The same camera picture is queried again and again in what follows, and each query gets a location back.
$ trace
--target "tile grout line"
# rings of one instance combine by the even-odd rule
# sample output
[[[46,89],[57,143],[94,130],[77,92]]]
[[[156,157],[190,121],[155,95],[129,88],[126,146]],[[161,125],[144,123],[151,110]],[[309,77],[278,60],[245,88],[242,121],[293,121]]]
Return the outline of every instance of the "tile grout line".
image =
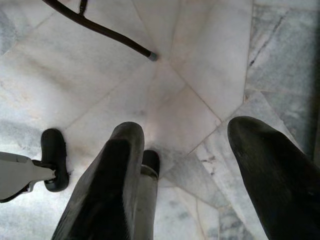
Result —
[[[195,210],[196,210],[196,217],[197,217],[197,220],[198,220],[198,223],[199,223],[199,226],[200,226],[200,229],[201,229],[201,233],[204,237],[205,240],[208,240],[207,236],[205,235],[205,231],[204,231],[204,228],[201,224],[201,221],[200,221],[200,214],[199,214],[199,204],[198,204],[198,198],[195,199]]]
[[[178,0],[178,1],[179,1],[179,13],[178,13],[178,16],[177,16],[175,23],[174,23],[174,33],[173,33],[173,38],[172,38],[171,46],[170,46],[170,56],[168,56],[169,63],[171,63],[171,59],[173,57],[173,50],[175,47],[175,42],[176,42],[176,37],[177,37],[177,26],[178,26],[179,20],[182,15],[183,0]]]
[[[85,112],[83,112],[81,115],[76,117],[69,125],[67,125],[64,129],[67,130],[70,128],[74,123],[76,123],[78,120],[80,120],[84,115],[86,115],[92,108],[94,108],[96,105],[98,105],[103,99],[107,98],[117,87],[119,87],[121,84],[125,83],[126,81],[129,81],[128,79],[121,80],[118,84],[116,84],[114,87],[112,87],[106,94],[104,94],[101,98],[99,98],[97,101],[95,101],[90,107],[86,109]]]
[[[216,126],[216,128],[215,128],[212,132],[210,132],[209,135],[207,135],[195,148],[193,148],[190,152],[188,152],[187,155],[191,154],[191,153],[192,153],[194,150],[196,150],[205,140],[207,140],[207,139],[217,130],[217,128],[218,128],[221,124],[222,124],[222,122],[221,122],[218,126]]]
[[[214,3],[212,4],[212,6],[210,7],[209,12],[212,11],[212,9],[214,8],[214,6],[215,6],[218,2],[220,2],[220,0],[215,0],[215,1],[214,1]],[[209,17],[210,17],[210,13],[209,13],[209,14],[207,15],[207,17],[205,18],[205,21],[203,22],[201,28],[199,29],[199,33],[201,33],[201,32],[204,30],[205,26],[206,26],[207,23],[208,23]],[[198,42],[199,38],[200,38],[200,34],[197,35],[196,39],[194,40],[194,44],[193,44],[193,45],[195,45],[195,44]],[[195,50],[195,48],[193,48],[193,50],[189,51],[189,52],[186,54],[186,59],[181,62],[181,65],[184,65],[184,64],[186,63],[187,58],[189,58],[189,56],[194,52],[194,50]],[[169,63],[170,63],[170,65],[171,65],[172,69],[176,70],[176,69],[174,68],[174,66],[172,65],[172,57],[173,57],[173,56],[172,56],[172,54],[171,54],[171,55],[170,55],[170,58],[169,58]]]
[[[143,21],[141,15],[139,14],[138,7],[136,6],[134,0],[130,0],[130,1],[131,1],[132,5],[133,5],[133,7],[134,7],[134,10],[135,10],[138,18],[139,18],[140,21],[142,22],[142,25],[143,25],[143,27],[144,27],[147,35],[149,36],[149,38],[151,39],[151,41],[152,41],[152,43],[153,43],[153,47],[155,48],[154,51],[155,51],[155,53],[157,54],[157,56],[158,56],[158,61],[159,61],[159,58],[160,58],[161,56],[160,56],[160,54],[159,54],[159,49],[157,48],[156,41],[155,41],[155,39],[152,37],[151,32],[148,30],[145,22]]]
[[[174,167],[175,167],[175,166],[173,166],[173,167],[170,168],[168,171],[166,171],[165,174],[167,174],[168,172],[170,172]],[[226,195],[221,191],[221,189],[218,187],[218,185],[216,184],[216,182],[215,182],[212,178],[211,178],[211,179],[212,179],[212,181],[214,182],[214,184],[216,184],[218,191],[221,192],[221,194],[224,196],[224,198],[225,198],[225,200],[226,200],[226,202],[227,202],[227,204],[224,205],[224,206],[216,207],[216,206],[212,205],[210,202],[202,199],[201,197],[197,196],[197,195],[194,194],[193,192],[190,192],[189,190],[185,189],[185,187],[183,187],[182,185],[180,185],[180,184],[178,184],[178,183],[176,183],[176,182],[171,181],[170,179],[168,179],[168,178],[165,176],[165,174],[164,174],[163,176],[161,176],[161,177],[159,178],[159,180],[162,179],[162,178],[166,178],[166,180],[168,180],[168,181],[169,181],[170,183],[172,183],[174,186],[167,186],[167,187],[160,187],[160,188],[179,188],[179,189],[182,189],[183,191],[185,191],[185,192],[188,193],[189,195],[193,196],[194,198],[198,199],[199,201],[201,201],[201,202],[209,205],[211,208],[214,208],[214,209],[216,209],[216,210],[224,209],[224,208],[227,208],[227,207],[231,207],[231,208],[233,209],[232,204],[231,204],[231,202],[229,201],[229,199],[228,199],[228,198],[226,197]]]
[[[46,3],[42,2],[42,4],[46,5],[47,8],[51,8],[49,5],[47,5]],[[52,13],[49,14],[49,16],[45,17],[41,22],[39,22],[35,27],[33,27],[26,35],[22,36],[22,38],[20,39],[15,39],[15,43],[13,44],[13,46],[7,50],[4,54],[2,54],[0,56],[0,58],[4,57],[6,54],[11,53],[11,51],[14,50],[14,48],[17,46],[17,44],[19,44],[21,41],[25,41],[26,39],[28,39],[30,37],[30,35],[36,31],[42,24],[44,24],[48,19],[50,19],[53,15],[57,14],[56,10],[53,10]]]
[[[214,116],[222,123],[222,120],[220,119],[220,117],[217,114],[215,114],[214,110],[211,109],[211,107],[209,107],[209,105],[199,96],[199,94],[191,87],[191,85],[185,80],[185,78],[182,77],[180,73],[173,66],[171,67],[176,72],[176,74],[185,82],[186,87],[189,87],[193,91],[193,93],[201,100],[201,102],[203,102],[206,105],[206,107],[214,114]]]
[[[243,86],[243,96],[242,96],[242,103],[245,102],[245,96],[246,96],[246,85],[247,85],[247,78],[248,78],[248,69],[249,69],[249,61],[250,61],[250,46],[251,46],[251,34],[253,34],[253,19],[254,19],[254,10],[255,10],[255,2],[256,0],[252,0],[252,6],[251,6],[251,20],[250,20],[250,33],[249,33],[249,46],[248,46],[248,53],[247,53],[247,60],[246,60],[246,70],[245,70],[245,79],[244,79],[244,86]]]

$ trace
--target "floor tile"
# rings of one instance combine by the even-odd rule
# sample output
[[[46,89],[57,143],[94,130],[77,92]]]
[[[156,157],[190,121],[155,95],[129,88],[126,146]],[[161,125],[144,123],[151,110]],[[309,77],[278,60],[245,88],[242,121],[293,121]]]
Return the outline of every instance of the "floor tile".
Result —
[[[26,123],[0,120],[0,152],[34,159],[40,152],[42,131]]]
[[[282,6],[308,10],[320,9],[318,0],[255,0],[255,3],[259,5]]]
[[[132,0],[157,53],[162,58],[170,56],[175,27],[180,10],[180,0]]]
[[[246,89],[316,96],[318,12],[256,6]]]
[[[157,70],[149,87],[149,107],[156,109],[178,94],[186,83],[165,59],[157,61]]]
[[[188,87],[150,114],[146,141],[185,154],[218,125],[219,119]]]
[[[246,95],[262,91],[309,159],[319,109],[318,12],[255,6]]]
[[[129,37],[143,47],[155,51],[144,23],[131,0],[95,0],[89,1],[85,17],[106,28]]]
[[[219,239],[254,239],[250,232],[246,229],[245,225],[240,221],[236,212],[231,207],[224,207],[219,209],[219,217]]]
[[[0,0],[0,56],[54,12],[39,0]]]
[[[219,238],[219,212],[212,206],[198,200],[197,212],[203,234],[207,240],[218,240]]]
[[[294,139],[262,93],[257,92],[194,151],[219,189],[231,202],[234,211],[243,221],[247,230],[256,239],[266,239],[228,141],[228,122],[235,116],[257,118],[284,133],[290,140],[294,141]]]
[[[158,188],[172,188],[172,187],[176,187],[176,185],[171,181],[169,181],[166,177],[161,177],[158,180]]]
[[[159,188],[154,240],[205,240],[195,211],[197,200],[193,196],[176,187]]]
[[[147,62],[130,79],[72,123],[65,131],[66,140],[72,144],[72,148],[97,155],[117,125],[135,122],[144,127],[148,89],[155,71],[156,66]]]
[[[132,3],[128,8],[135,12]],[[123,15],[123,9],[114,11]],[[108,21],[107,15],[101,16]],[[144,30],[138,15],[131,21]],[[134,50],[55,14],[1,58],[1,96],[38,126],[66,127],[148,62]]]
[[[215,208],[229,204],[194,153],[185,156],[164,176]]]
[[[251,16],[251,0],[217,2],[192,53],[174,66],[222,120],[243,102]]]
[[[175,27],[171,62],[179,69],[192,52],[217,0],[182,0]]]
[[[307,158],[314,155],[319,102],[316,98],[289,93],[262,92]]]

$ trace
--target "black pipe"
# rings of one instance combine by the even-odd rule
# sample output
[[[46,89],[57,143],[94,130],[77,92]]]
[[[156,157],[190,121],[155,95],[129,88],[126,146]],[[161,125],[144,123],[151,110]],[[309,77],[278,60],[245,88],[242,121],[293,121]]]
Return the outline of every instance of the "black pipe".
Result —
[[[93,21],[90,21],[86,19],[84,16],[81,14],[78,14],[69,8],[67,8],[65,5],[63,5],[61,2],[58,0],[43,0],[46,4],[51,6],[53,9],[64,15],[65,17],[71,19],[72,21],[76,22],[77,24],[80,24],[92,31],[95,31],[99,34],[102,34],[104,36],[107,36],[113,40],[116,40],[129,48],[132,48],[133,50],[136,50],[138,53],[146,56],[148,59],[151,61],[156,61],[157,60],[157,55],[149,51],[148,49],[144,48],[143,46],[139,45],[135,41],[131,40],[130,38],[117,33],[111,29],[108,29],[104,26],[101,26]]]

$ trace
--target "black plastic wheel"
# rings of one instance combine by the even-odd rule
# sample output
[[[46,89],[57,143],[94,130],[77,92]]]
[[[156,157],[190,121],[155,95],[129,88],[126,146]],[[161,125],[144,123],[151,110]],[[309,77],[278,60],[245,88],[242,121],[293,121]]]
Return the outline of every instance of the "black plastic wheel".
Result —
[[[156,172],[157,176],[159,176],[160,159],[157,152],[153,150],[145,150],[143,152],[142,165],[148,166]]]
[[[55,178],[45,180],[44,185],[50,192],[60,192],[69,185],[69,175],[66,167],[66,143],[62,133],[54,128],[45,130],[41,136],[42,160],[55,170]]]

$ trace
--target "marble floor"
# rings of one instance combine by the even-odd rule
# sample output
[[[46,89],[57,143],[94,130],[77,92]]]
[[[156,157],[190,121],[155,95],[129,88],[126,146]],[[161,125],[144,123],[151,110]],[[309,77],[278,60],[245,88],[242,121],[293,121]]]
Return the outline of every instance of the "marble floor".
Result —
[[[42,131],[58,128],[70,173],[62,192],[37,183],[1,204],[0,239],[50,239],[79,177],[127,121],[160,155],[155,240],[267,239],[226,129],[258,118],[312,159],[319,10],[318,0],[89,1],[88,19],[158,53],[151,62],[40,0],[0,0],[0,151],[40,159]]]

